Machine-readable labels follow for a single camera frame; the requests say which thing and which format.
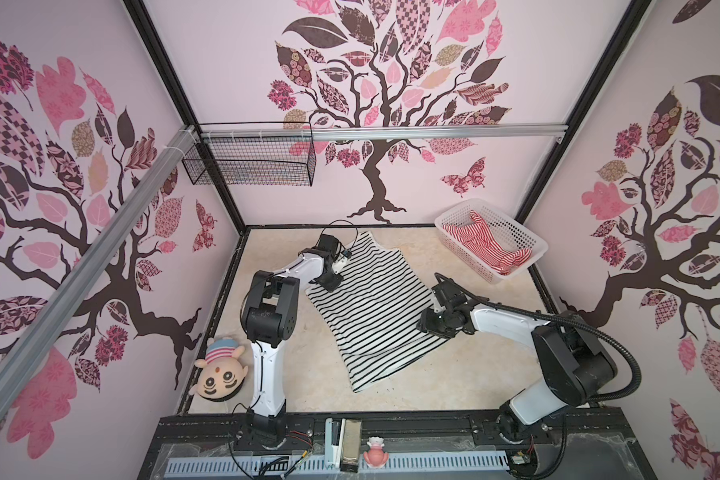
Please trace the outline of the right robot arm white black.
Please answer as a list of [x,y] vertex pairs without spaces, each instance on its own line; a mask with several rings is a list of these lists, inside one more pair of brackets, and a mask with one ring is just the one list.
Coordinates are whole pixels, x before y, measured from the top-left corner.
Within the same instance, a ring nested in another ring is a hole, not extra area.
[[433,305],[418,320],[419,331],[443,339],[487,333],[534,350],[542,378],[499,409],[497,430],[507,443],[521,443],[545,417],[588,402],[618,374],[598,335],[571,316],[494,303],[467,293],[448,278],[432,288],[432,295]]

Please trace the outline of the cartoon boy plush head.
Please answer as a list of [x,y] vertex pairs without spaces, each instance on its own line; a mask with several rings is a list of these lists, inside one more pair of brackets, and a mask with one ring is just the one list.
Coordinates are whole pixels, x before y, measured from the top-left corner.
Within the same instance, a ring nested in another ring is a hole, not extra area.
[[194,362],[199,376],[190,387],[189,395],[213,402],[225,402],[234,397],[249,372],[240,361],[244,353],[245,347],[232,337],[209,339],[205,356]]

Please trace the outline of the silver white box device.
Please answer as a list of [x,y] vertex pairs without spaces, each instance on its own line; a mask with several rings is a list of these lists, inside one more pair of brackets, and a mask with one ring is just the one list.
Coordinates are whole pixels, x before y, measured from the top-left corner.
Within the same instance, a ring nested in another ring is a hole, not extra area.
[[357,473],[362,443],[362,421],[328,418],[325,422],[324,463],[328,469]]

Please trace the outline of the white plastic laundry basket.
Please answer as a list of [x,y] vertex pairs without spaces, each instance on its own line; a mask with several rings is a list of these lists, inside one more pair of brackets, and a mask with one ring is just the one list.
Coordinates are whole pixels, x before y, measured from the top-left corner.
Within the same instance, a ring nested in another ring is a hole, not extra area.
[[435,219],[441,242],[491,284],[526,271],[548,244],[510,216],[481,199],[468,199]]

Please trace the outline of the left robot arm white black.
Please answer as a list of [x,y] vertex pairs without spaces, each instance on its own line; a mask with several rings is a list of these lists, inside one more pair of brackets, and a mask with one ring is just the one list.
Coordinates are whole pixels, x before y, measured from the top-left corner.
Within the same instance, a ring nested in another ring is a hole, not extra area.
[[316,244],[273,272],[252,278],[240,312],[241,327],[253,355],[253,394],[247,426],[264,444],[281,444],[287,434],[284,344],[295,331],[300,292],[311,285],[330,291],[342,281],[336,263],[345,260],[343,244],[322,233]]

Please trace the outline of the aluminium rail left wall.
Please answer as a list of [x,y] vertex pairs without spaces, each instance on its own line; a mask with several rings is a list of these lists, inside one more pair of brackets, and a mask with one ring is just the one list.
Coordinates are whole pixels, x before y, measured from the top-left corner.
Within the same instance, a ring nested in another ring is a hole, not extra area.
[[38,369],[77,308],[103,274],[154,194],[197,140],[196,127],[182,126],[159,153],[80,263],[55,290],[36,320],[0,362],[0,420]]

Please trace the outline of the black white striped tank top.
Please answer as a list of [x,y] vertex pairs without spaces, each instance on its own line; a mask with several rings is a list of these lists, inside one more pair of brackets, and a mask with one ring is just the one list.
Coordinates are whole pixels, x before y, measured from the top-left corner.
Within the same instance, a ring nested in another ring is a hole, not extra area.
[[417,328],[433,294],[398,249],[369,232],[352,247],[339,287],[314,285],[307,298],[333,334],[353,392],[359,393],[446,343]]

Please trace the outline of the aluminium rail back wall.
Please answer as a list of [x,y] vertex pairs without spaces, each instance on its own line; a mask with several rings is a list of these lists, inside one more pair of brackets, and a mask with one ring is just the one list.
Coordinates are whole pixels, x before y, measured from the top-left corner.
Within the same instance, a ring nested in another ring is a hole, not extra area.
[[247,128],[237,130],[210,130],[202,134],[207,139],[242,138],[293,138],[314,141],[355,140],[411,140],[435,138],[506,138],[506,137],[553,137],[562,138],[568,129],[564,124],[508,124],[508,125],[446,125],[417,127],[362,127],[315,129],[306,128]]

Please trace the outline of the red white striped tank top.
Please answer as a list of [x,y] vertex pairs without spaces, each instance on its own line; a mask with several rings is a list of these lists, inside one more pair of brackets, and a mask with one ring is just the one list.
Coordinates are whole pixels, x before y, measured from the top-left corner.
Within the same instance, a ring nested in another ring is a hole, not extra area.
[[443,228],[491,269],[506,276],[531,258],[530,248],[515,251],[504,249],[496,240],[487,222],[477,212],[471,211],[469,216],[469,224],[458,226],[446,223]]

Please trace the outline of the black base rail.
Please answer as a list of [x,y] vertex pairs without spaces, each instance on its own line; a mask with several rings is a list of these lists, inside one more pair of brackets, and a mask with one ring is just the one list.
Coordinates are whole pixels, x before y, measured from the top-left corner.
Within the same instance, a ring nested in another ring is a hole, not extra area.
[[[285,417],[286,447],[322,445],[331,438],[326,432],[328,419],[337,422],[357,419],[362,423],[364,437],[385,439],[466,437],[477,446],[506,446],[501,438],[496,410],[403,411],[403,412],[334,412],[288,413]],[[632,438],[625,415],[619,408],[575,409],[566,415],[570,434],[620,434]],[[246,415],[208,414],[170,416],[160,419],[150,447],[157,449],[168,443],[232,442],[241,450],[272,450],[276,442],[252,432]]]

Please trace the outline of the aluminium rail wall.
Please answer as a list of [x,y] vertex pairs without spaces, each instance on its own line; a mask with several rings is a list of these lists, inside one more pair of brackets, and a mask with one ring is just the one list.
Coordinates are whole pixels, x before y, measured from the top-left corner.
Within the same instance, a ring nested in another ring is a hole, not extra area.
[[196,127],[182,126],[159,153],[80,263],[55,290],[36,320],[0,362],[0,420],[38,369],[77,308],[103,274],[154,194],[197,140]]
[[508,125],[446,125],[417,127],[362,127],[315,129],[306,128],[247,128],[237,130],[210,130],[202,134],[207,139],[242,138],[293,138],[314,141],[355,140],[411,140],[435,138],[506,138],[506,137],[553,137],[562,138],[568,129],[564,124],[508,124]]

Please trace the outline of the pink pig figurine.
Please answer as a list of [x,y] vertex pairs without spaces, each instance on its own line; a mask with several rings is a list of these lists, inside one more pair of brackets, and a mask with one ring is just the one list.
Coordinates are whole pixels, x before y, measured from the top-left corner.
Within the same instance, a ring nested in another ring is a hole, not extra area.
[[384,467],[389,454],[384,450],[385,443],[382,437],[371,436],[367,441],[368,450],[363,453],[363,459],[369,468],[378,469]]

